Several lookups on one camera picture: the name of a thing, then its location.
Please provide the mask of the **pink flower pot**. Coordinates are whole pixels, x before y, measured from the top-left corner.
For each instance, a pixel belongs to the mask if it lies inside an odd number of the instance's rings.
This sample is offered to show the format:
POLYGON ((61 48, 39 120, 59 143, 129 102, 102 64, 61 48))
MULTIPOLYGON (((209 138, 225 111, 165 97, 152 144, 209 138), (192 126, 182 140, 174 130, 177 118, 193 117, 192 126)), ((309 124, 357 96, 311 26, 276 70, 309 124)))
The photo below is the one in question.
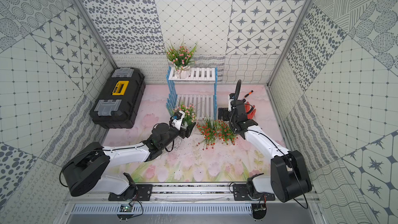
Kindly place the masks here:
POLYGON ((189 49, 184 41, 179 46, 170 44, 166 47, 166 57, 174 66, 179 79, 187 79, 190 76, 191 64, 194 63, 194 54, 197 48, 198 44, 195 43, 194 47, 189 49))
POLYGON ((195 123, 197 119, 193 104, 181 104, 179 107, 175 108, 175 114, 182 114, 180 126, 184 128, 195 123))

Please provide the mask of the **red flower pot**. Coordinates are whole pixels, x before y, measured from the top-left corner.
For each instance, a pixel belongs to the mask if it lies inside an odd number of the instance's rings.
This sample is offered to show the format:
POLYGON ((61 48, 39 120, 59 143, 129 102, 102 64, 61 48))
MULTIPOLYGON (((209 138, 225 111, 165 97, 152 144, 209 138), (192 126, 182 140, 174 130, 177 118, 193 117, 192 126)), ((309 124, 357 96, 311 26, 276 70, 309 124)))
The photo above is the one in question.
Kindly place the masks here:
POLYGON ((203 136, 203 140, 198 142, 197 145, 202 145, 203 150, 214 148, 216 141, 220 139, 219 122, 217 120, 205 118, 197 128, 203 136))
POLYGON ((222 120, 216 121, 217 138, 226 145, 235 145, 237 135, 231 130, 229 123, 222 120))

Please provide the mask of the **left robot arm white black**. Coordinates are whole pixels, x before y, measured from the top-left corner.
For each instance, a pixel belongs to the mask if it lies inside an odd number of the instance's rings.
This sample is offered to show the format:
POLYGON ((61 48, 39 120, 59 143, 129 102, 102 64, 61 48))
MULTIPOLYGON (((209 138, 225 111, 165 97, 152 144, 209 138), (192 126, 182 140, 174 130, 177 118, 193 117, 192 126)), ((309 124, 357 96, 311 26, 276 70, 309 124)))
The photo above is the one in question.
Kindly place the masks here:
POLYGON ((110 201, 135 199, 138 186, 128 173, 106 174, 109 168, 134 162, 149 162, 169 152, 177 138, 189 138, 195 123, 177 129, 167 123, 154 126, 151 136, 132 146, 109 147, 94 142, 72 158, 61 170, 70 195, 79 197, 89 192, 108 192, 110 201))

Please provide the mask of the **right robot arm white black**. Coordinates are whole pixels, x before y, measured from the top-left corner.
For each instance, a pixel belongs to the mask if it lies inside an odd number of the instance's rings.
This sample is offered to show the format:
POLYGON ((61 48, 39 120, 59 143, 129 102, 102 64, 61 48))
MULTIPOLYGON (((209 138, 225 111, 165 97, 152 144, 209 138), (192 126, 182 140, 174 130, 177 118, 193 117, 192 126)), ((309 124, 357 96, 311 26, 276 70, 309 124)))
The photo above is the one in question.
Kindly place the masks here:
POLYGON ((274 194, 281 202, 294 200, 312 191, 312 183, 303 155, 282 147, 265 134, 253 119, 248 117, 245 100, 236 93, 229 95, 228 107, 219 108, 219 119, 227 120, 228 131, 241 136, 270 159, 270 176, 256 174, 247 179, 248 194, 259 199, 274 194))

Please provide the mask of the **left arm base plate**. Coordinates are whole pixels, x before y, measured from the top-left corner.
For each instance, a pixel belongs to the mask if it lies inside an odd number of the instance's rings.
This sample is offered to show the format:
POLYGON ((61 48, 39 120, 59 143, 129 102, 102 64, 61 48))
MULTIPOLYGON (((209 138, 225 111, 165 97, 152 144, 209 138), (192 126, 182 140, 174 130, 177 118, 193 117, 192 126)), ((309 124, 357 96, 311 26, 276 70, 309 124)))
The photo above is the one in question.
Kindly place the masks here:
POLYGON ((113 193, 109 194, 109 201, 127 201, 127 200, 139 200, 139 201, 150 201, 152 195, 153 185, 152 184, 138 184, 130 186, 121 195, 113 193))

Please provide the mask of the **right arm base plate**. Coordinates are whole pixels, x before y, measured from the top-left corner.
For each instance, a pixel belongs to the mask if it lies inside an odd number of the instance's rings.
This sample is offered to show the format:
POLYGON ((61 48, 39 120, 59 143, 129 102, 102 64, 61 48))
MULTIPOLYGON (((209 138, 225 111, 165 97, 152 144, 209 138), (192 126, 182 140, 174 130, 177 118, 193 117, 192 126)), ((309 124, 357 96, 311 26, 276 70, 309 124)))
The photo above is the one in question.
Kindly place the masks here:
POLYGON ((259 200, 260 198, 266 198, 270 201, 276 200, 274 194, 268 192, 257 192, 252 186, 248 186, 247 184, 231 183, 229 185, 229 190, 233 194, 235 201, 254 201, 259 200))

